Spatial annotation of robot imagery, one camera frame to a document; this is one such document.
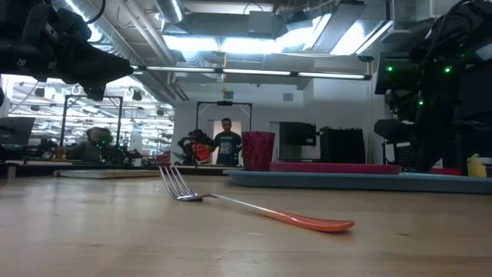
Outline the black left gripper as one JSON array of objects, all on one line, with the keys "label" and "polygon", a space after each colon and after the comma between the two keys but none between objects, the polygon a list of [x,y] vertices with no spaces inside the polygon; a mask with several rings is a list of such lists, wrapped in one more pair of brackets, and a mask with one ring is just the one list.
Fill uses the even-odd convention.
[{"label": "black left gripper", "polygon": [[106,84],[134,72],[129,60],[88,44],[88,23],[50,2],[0,2],[0,74],[78,83],[101,102]]}]

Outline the pink round plate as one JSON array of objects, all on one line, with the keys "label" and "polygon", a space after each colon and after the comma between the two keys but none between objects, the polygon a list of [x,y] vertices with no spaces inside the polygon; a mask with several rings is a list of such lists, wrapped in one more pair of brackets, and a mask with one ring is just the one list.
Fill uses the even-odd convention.
[{"label": "pink round plate", "polygon": [[313,162],[272,162],[271,172],[303,173],[340,173],[340,174],[375,174],[399,175],[401,165],[372,165],[350,163],[313,163]]}]

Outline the dark red translucent cup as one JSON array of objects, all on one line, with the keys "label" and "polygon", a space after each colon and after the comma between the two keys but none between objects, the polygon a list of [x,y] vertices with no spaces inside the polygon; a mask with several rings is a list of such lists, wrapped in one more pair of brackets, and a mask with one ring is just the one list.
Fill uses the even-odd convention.
[{"label": "dark red translucent cup", "polygon": [[244,170],[267,172],[274,151],[273,132],[249,131],[242,133]]}]

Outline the blue plastic tray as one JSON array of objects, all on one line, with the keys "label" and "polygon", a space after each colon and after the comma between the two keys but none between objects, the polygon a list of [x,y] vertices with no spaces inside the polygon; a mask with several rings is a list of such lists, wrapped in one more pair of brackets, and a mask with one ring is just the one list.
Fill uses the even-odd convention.
[{"label": "blue plastic tray", "polygon": [[492,178],[401,173],[399,175],[225,172],[235,185],[282,189],[334,189],[492,195]]}]

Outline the black office chair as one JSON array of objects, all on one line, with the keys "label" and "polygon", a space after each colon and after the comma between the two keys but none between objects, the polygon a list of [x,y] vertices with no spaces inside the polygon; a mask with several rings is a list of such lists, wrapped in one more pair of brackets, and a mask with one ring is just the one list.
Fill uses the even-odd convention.
[{"label": "black office chair", "polygon": [[[397,119],[380,119],[374,125],[374,132],[389,141],[394,146],[394,160],[392,164],[402,165],[406,172],[422,172],[419,143],[412,124],[405,124]],[[397,150],[397,144],[409,142],[412,152],[410,159],[405,160]]]}]

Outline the seated person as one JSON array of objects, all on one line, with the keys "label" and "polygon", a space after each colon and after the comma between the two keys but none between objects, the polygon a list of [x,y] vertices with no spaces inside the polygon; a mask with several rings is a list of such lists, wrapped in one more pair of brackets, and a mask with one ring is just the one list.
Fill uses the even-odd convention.
[{"label": "seated person", "polygon": [[108,128],[93,127],[86,131],[87,139],[66,152],[66,159],[98,163],[101,161],[101,145],[110,146],[113,137]]}]

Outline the black equipment box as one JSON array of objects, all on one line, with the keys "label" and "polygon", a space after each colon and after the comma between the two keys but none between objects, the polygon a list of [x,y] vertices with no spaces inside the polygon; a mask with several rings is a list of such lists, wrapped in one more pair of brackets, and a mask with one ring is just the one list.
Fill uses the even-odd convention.
[{"label": "black equipment box", "polygon": [[321,161],[349,164],[366,163],[362,129],[336,129],[326,126],[320,129],[319,134]]}]

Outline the olive green pad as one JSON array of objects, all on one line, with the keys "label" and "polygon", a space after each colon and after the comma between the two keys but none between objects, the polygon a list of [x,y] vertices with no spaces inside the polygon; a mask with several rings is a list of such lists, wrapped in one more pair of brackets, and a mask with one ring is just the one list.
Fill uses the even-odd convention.
[{"label": "olive green pad", "polygon": [[55,177],[75,179],[130,179],[160,177],[158,170],[127,170],[127,169],[88,169],[54,171]]}]

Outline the dark tilted monitor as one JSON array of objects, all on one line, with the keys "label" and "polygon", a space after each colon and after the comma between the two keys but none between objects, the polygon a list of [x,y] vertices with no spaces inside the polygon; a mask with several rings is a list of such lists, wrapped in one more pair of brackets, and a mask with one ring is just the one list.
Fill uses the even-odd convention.
[{"label": "dark tilted monitor", "polygon": [[0,118],[0,145],[27,145],[35,118]]}]

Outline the yellow bottle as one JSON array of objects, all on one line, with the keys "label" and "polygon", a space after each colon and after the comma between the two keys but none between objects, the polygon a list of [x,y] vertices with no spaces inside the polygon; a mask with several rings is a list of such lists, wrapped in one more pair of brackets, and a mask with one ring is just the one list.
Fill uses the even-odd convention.
[{"label": "yellow bottle", "polygon": [[473,154],[467,159],[467,176],[486,178],[488,162],[489,158],[480,157],[477,153]]}]

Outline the black monitor on stand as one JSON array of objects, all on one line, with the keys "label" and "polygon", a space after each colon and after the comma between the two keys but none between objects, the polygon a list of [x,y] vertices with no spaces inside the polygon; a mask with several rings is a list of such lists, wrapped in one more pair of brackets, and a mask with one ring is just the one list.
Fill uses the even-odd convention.
[{"label": "black monitor on stand", "polygon": [[282,145],[316,146],[315,124],[306,122],[280,122],[280,143]]}]

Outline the standing person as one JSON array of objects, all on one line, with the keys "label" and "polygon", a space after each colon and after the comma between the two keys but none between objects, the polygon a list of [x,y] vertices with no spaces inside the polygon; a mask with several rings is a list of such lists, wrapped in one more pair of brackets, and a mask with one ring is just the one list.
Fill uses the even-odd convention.
[{"label": "standing person", "polygon": [[229,118],[221,120],[223,131],[218,133],[208,146],[210,152],[218,149],[217,165],[236,167],[239,165],[238,156],[242,148],[241,136],[231,130],[232,121]]}]

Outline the long ceiling light strip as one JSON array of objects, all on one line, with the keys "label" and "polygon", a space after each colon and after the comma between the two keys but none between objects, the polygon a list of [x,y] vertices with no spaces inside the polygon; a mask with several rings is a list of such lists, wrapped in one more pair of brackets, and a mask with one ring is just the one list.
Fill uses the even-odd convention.
[{"label": "long ceiling light strip", "polygon": [[290,78],[325,78],[325,79],[343,79],[343,80],[371,80],[372,75],[359,75],[337,72],[298,72],[298,71],[281,71],[281,70],[264,70],[264,69],[242,69],[242,68],[205,68],[205,67],[179,67],[179,66],[147,66],[132,65],[138,72],[174,72],[174,73],[200,73],[200,74],[221,74],[221,75],[265,75],[280,76]]}]

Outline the silver ceiling duct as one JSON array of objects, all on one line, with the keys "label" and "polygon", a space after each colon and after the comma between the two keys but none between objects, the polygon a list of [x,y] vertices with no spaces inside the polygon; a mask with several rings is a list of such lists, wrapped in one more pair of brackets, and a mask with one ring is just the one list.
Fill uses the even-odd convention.
[{"label": "silver ceiling duct", "polygon": [[[97,14],[96,6],[91,0],[51,0],[55,9],[66,8],[79,14],[83,19],[90,19]],[[126,58],[133,65],[142,65],[144,60],[126,42],[116,28],[102,16],[96,23],[90,24],[92,31],[100,35],[100,39],[93,42],[93,46],[106,52]],[[155,99],[174,105],[176,101],[187,101],[188,97],[176,85],[162,81],[156,74],[150,72],[137,72],[130,75],[135,81],[139,82]]]}]

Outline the black aluminium table frame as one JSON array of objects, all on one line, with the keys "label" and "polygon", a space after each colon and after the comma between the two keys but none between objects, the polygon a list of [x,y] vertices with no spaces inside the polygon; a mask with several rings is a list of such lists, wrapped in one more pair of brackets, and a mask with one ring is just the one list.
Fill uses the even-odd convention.
[{"label": "black aluminium table frame", "polygon": [[[48,162],[44,164],[21,164],[20,161],[8,161],[0,163],[0,179],[8,177],[8,170],[15,170],[15,177],[35,177],[35,176],[53,176],[56,171],[70,170],[157,170],[157,166],[146,167],[124,167],[116,165],[96,165],[96,164],[63,164],[62,162]],[[223,176],[225,171],[233,170],[233,168],[218,167],[218,166],[178,166],[178,170],[182,175],[205,175],[205,176]]]}]

